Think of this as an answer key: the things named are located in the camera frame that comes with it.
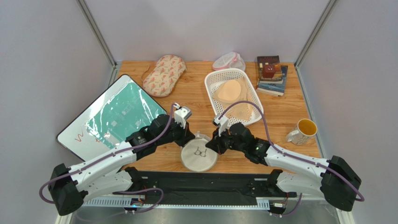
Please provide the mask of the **round white mesh laundry bag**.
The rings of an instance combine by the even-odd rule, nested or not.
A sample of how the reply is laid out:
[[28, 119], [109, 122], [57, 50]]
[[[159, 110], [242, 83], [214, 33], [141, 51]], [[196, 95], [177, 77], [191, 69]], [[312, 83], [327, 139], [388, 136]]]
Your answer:
[[193, 140], [181, 147], [180, 159], [186, 169], [206, 172], [216, 164], [218, 154], [206, 147], [210, 140], [207, 135], [197, 132]]

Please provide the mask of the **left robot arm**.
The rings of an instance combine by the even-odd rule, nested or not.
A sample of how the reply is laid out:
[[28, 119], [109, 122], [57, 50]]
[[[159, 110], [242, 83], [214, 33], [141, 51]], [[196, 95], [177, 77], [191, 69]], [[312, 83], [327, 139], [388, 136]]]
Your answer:
[[132, 168], [120, 168], [154, 153], [158, 146], [172, 142], [185, 146], [195, 138], [187, 122], [190, 116], [186, 108], [175, 111], [173, 116], [161, 114], [108, 153], [70, 167], [63, 163], [54, 167], [45, 186], [58, 214], [71, 214], [91, 199], [131, 189], [139, 181], [138, 176]]

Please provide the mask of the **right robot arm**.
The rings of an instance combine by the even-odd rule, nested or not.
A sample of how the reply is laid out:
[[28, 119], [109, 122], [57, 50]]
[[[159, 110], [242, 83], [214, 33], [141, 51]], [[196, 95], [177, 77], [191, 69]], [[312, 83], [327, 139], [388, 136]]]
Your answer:
[[271, 173], [271, 185], [282, 192], [323, 197], [343, 211], [352, 211], [356, 201], [364, 201], [359, 195], [361, 178], [339, 156], [327, 160], [295, 153], [255, 137], [241, 123], [223, 132], [216, 129], [206, 147], [218, 154], [227, 150], [239, 151], [252, 163], [291, 171], [286, 173], [277, 170]]

